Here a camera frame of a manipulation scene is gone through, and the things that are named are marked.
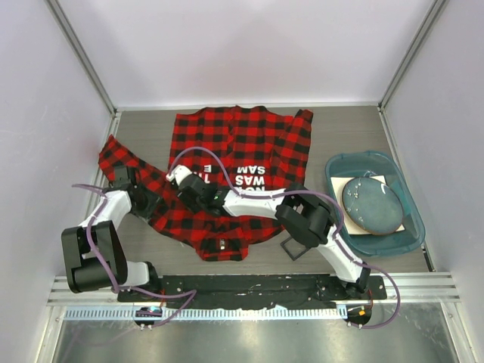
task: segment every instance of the red plaid shirt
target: red plaid shirt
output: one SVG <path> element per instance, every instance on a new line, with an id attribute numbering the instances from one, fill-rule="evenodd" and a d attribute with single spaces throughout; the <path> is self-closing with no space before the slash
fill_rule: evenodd
<path id="1" fill-rule="evenodd" d="M 169 164 L 184 149 L 203 146 L 222 160 L 232 183 L 244 189 L 273 190 L 292 182 L 304 183 L 311 144 L 312 112 L 279 116 L 265 107 L 203 108 L 191 115 L 177 115 Z M 227 185 L 217 162 L 200 150 L 180 159 L 210 183 Z M 165 204 L 152 215 L 149 224 L 156 231 L 184 242 L 206 261 L 240 261 L 249 244 L 257 244 L 282 231 L 273 219 L 219 217 L 200 211 L 193 214 L 176 197 L 166 173 L 137 158 L 110 136 L 99 156 L 99 166 L 112 181 L 114 166 L 138 168 L 143 183 L 163 197 Z"/>

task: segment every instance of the round plate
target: round plate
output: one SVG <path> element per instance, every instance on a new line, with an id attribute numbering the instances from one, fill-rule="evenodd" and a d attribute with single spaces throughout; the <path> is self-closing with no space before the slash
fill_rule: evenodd
<path id="1" fill-rule="evenodd" d="M 403 220 L 400 199 L 373 178 L 354 178 L 343 188 L 343 207 L 351 220 L 371 234 L 390 234 Z"/>

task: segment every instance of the black mounting plate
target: black mounting plate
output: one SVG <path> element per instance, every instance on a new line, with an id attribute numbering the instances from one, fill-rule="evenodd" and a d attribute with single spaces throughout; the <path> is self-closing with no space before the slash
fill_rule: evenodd
<path id="1" fill-rule="evenodd" d="M 351 298 L 338 278 L 330 275 L 172 275 L 160 278 L 166 295 L 197 290 L 190 309 L 263 309 L 276 305 L 288 309 L 333 308 L 337 300 L 368 299 L 364 293 Z M 368 286 L 373 300 L 386 299 L 380 276 L 370 276 Z M 121 303 L 159 302 L 160 299 L 140 297 L 122 292 Z M 167 300 L 169 308 L 178 308 L 185 299 Z"/>

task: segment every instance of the gray table surface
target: gray table surface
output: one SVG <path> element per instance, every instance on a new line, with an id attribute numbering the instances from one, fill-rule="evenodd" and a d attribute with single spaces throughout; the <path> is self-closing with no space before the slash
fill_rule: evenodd
<path id="1" fill-rule="evenodd" d="M 279 114 L 294 115 L 298 108 L 273 108 Z M 177 113 L 195 110 L 125 111 L 116 137 L 138 157 L 166 170 L 173 123 Z M 335 154 L 378 150 L 390 154 L 388 142 L 376 107 L 312 108 L 312 141 L 306 168 L 306 187 L 326 190 L 324 166 Z M 250 246 L 249 256 L 241 262 L 204 262 L 195 251 L 176 240 L 162 236 L 134 216 L 126 216 L 118 231 L 126 257 L 150 261 L 159 274 L 289 274 L 330 273 L 331 266 L 315 250 L 293 262 L 279 243 L 283 232 L 265 243 Z M 365 258 L 390 272 L 428 271 L 420 249 L 403 256 Z"/>

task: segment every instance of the teal plastic tub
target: teal plastic tub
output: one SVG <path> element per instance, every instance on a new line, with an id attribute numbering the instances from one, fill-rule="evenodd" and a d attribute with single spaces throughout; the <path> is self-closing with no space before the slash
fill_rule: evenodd
<path id="1" fill-rule="evenodd" d="M 336 199 L 331 177 L 357 177 L 383 175 L 386 184 L 402 202 L 404 231 L 384 236 L 373 234 L 348 234 L 345 227 L 341 235 L 354 251 L 366 256 L 395 256 L 417 249 L 425 239 L 425 227 L 417 206 L 408 191 L 407 184 L 392 158 L 378 151 L 356 154 L 340 154 L 332 157 L 325 168 L 329 194 Z"/>

